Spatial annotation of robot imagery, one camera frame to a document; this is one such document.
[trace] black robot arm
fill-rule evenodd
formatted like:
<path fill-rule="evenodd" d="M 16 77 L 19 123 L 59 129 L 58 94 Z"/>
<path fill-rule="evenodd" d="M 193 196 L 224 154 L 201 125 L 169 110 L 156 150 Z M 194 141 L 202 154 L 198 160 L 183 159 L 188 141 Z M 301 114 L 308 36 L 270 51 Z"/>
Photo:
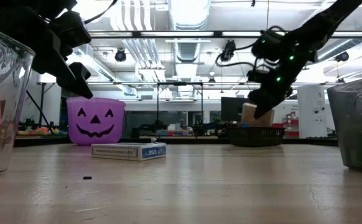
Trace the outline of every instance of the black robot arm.
<path fill-rule="evenodd" d="M 292 93 L 291 85 L 296 81 L 308 61 L 317 61 L 317 50 L 321 49 L 336 31 L 337 27 L 362 4 L 362 0 L 337 0 L 328 9 L 318 13 L 296 30 L 284 35 L 278 26 L 262 31 L 260 38 L 250 46 L 254 56 L 264 59 L 270 66 L 245 63 L 253 66 L 248 72 L 251 82 L 261 84 L 260 88 L 249 93 L 249 98 L 257 105 L 255 118 L 264 115 L 284 101 Z M 222 54 L 233 55 L 234 47 L 226 47 Z"/>
<path fill-rule="evenodd" d="M 66 61 L 72 48 L 91 42 L 85 24 L 104 12 L 82 21 L 79 13 L 72 11 L 76 4 L 76 0 L 0 0 L 0 31 L 35 52 L 32 68 L 36 72 L 49 73 L 62 88 L 91 98 L 85 81 L 89 71 L 81 63 L 68 66 Z M 68 11 L 59 16 L 65 9 Z"/>

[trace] fluorescent light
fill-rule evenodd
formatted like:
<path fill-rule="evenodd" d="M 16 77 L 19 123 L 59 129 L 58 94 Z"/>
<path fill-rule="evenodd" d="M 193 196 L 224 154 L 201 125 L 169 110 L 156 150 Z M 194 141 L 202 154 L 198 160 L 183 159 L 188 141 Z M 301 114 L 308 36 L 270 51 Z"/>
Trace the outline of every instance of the fluorescent light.
<path fill-rule="evenodd" d="M 132 37 L 132 32 L 100 32 L 100 31 L 90 31 L 91 37 L 99 38 L 99 37 Z"/>
<path fill-rule="evenodd" d="M 166 40 L 166 43 L 177 44 L 177 43 L 192 43 L 192 44 L 200 44 L 200 43 L 211 43 L 211 40 Z"/>
<path fill-rule="evenodd" d="M 318 56 L 318 59 L 322 59 L 324 58 L 324 56 L 330 54 L 330 52 L 333 52 L 334 50 L 336 50 L 337 48 L 341 47 L 342 45 L 345 45 L 347 42 L 349 42 L 350 40 L 346 40 L 346 41 L 343 41 L 341 44 L 337 45 L 336 47 L 326 51 L 325 53 L 322 53 Z"/>
<path fill-rule="evenodd" d="M 362 37 L 362 32 L 336 31 L 332 37 Z"/>
<path fill-rule="evenodd" d="M 156 82 L 117 82 L 118 85 L 156 85 Z"/>
<path fill-rule="evenodd" d="M 206 82 L 206 83 L 203 83 L 204 85 L 213 85 L 213 83 L 210 83 L 210 82 Z M 223 82 L 223 83 L 216 83 L 216 85 L 220 86 L 220 85 L 260 85 L 258 83 L 249 83 L 249 84 L 246 84 L 246 83 L 238 83 L 238 82 Z"/>
<path fill-rule="evenodd" d="M 88 85 L 113 85 L 112 82 L 87 82 Z"/>
<path fill-rule="evenodd" d="M 233 32 L 223 32 L 223 37 L 259 37 L 261 36 L 261 33 L 258 31 L 248 31 L 248 32 L 238 32 L 238 31 L 233 31 Z"/>
<path fill-rule="evenodd" d="M 141 32 L 141 36 L 143 37 L 171 37 L 171 36 L 179 36 L 179 37 L 211 37 L 214 35 L 214 32 L 210 31 L 165 31 L 165 32 Z"/>

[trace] cable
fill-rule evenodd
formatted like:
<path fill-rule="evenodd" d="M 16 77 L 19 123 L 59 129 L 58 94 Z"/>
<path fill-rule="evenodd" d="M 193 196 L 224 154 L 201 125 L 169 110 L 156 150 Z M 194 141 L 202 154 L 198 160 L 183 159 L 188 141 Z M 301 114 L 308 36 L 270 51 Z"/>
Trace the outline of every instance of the cable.
<path fill-rule="evenodd" d="M 234 65 L 249 65 L 249 66 L 251 66 L 251 67 L 253 67 L 254 68 L 254 65 L 252 64 L 252 63 L 250 63 L 250 62 L 235 62 L 235 63 L 229 63 L 229 64 L 226 64 L 226 65 L 222 65 L 222 64 L 220 64 L 220 63 L 218 63 L 218 59 L 221 57 L 221 54 L 219 54 L 218 56 L 217 56 L 217 58 L 216 58 L 216 61 L 215 61 L 215 63 L 216 63 L 216 65 L 218 66 L 218 67 L 230 67 L 230 66 L 234 66 Z"/>
<path fill-rule="evenodd" d="M 54 132 L 52 131 L 51 125 L 50 125 L 49 122 L 47 121 L 47 118 L 45 118 L 42 109 L 38 106 L 38 104 L 36 103 L 36 101 L 34 101 L 32 95 L 30 95 L 30 93 L 29 93 L 28 90 L 26 90 L 26 94 L 27 94 L 27 96 L 32 100 L 32 102 L 33 102 L 34 105 L 37 107 L 37 109 L 39 109 L 40 113 L 42 113 L 43 119 L 44 119 L 45 123 L 47 124 L 47 127 L 49 128 L 51 134 L 54 135 Z"/>
<path fill-rule="evenodd" d="M 235 49 L 235 50 L 244 50 L 244 49 L 249 49 L 249 48 L 251 48 L 253 45 L 254 45 L 254 43 L 252 43 L 251 45 L 247 45 L 247 46 L 245 46 L 245 47 L 240 47 L 240 48 L 237 48 L 237 49 Z"/>
<path fill-rule="evenodd" d="M 114 6 L 116 4 L 117 1 L 118 0 L 113 0 L 113 2 L 108 6 L 108 8 L 105 11 L 99 13 L 98 15 L 92 17 L 91 19 L 87 19 L 86 21 L 84 21 L 84 24 L 89 24 L 89 23 L 93 22 L 94 20 L 98 19 L 99 17 L 103 16 L 112 6 Z"/>
<path fill-rule="evenodd" d="M 253 71 L 256 70 L 257 68 L 257 62 L 258 62 L 258 58 L 256 57 L 256 59 L 254 60 L 254 67 L 253 67 Z"/>
<path fill-rule="evenodd" d="M 237 52 L 235 52 L 235 53 L 236 53 L 236 57 L 238 58 L 238 61 L 240 61 L 238 53 Z M 244 74 L 242 65 L 240 65 L 240 67 L 241 67 L 242 76 L 243 76 L 244 80 L 246 81 L 246 83 L 249 82 L 249 80 L 246 78 L 246 75 Z"/>
<path fill-rule="evenodd" d="M 283 29 L 282 27 L 280 27 L 280 26 L 272 26 L 272 27 L 269 28 L 269 30 L 273 30 L 273 29 L 279 29 L 280 31 L 286 33 L 286 30 L 284 30 L 284 29 Z"/>

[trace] black basket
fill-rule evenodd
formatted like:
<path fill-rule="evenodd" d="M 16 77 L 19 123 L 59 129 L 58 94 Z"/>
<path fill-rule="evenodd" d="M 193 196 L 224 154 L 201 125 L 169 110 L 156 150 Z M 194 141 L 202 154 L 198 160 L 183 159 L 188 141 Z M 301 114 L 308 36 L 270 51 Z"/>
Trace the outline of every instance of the black basket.
<path fill-rule="evenodd" d="M 284 134 L 284 128 L 228 128 L 228 139 L 234 146 L 278 146 L 282 144 Z"/>

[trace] ceiling light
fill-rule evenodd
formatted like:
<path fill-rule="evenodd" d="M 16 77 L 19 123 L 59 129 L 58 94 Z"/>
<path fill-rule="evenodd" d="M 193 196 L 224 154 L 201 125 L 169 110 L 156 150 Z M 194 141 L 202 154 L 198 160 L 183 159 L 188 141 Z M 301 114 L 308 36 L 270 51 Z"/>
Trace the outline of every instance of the ceiling light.
<path fill-rule="evenodd" d="M 143 37 L 211 37 L 214 35 L 214 32 L 210 31 L 159 31 L 159 32 L 141 32 Z"/>
<path fill-rule="evenodd" d="M 173 40 L 165 40 L 166 43 L 170 43 L 170 44 L 204 44 L 204 43 L 211 43 L 211 40 L 178 40 L 178 39 L 173 39 Z"/>
<path fill-rule="evenodd" d="M 332 37 L 362 37 L 362 31 L 336 31 Z"/>
<path fill-rule="evenodd" d="M 234 31 L 234 32 L 223 32 L 223 37 L 260 37 L 261 33 L 259 31 L 248 31 L 248 32 L 240 32 L 240 31 Z"/>
<path fill-rule="evenodd" d="M 111 32 L 100 32 L 100 31 L 90 31 L 89 35 L 92 38 L 110 38 L 110 37 L 132 37 L 132 32 L 121 32 L 121 31 L 111 31 Z"/>
<path fill-rule="evenodd" d="M 117 82 L 119 85 L 156 85 L 156 82 Z"/>
<path fill-rule="evenodd" d="M 87 82 L 88 85 L 113 85 L 113 82 Z"/>

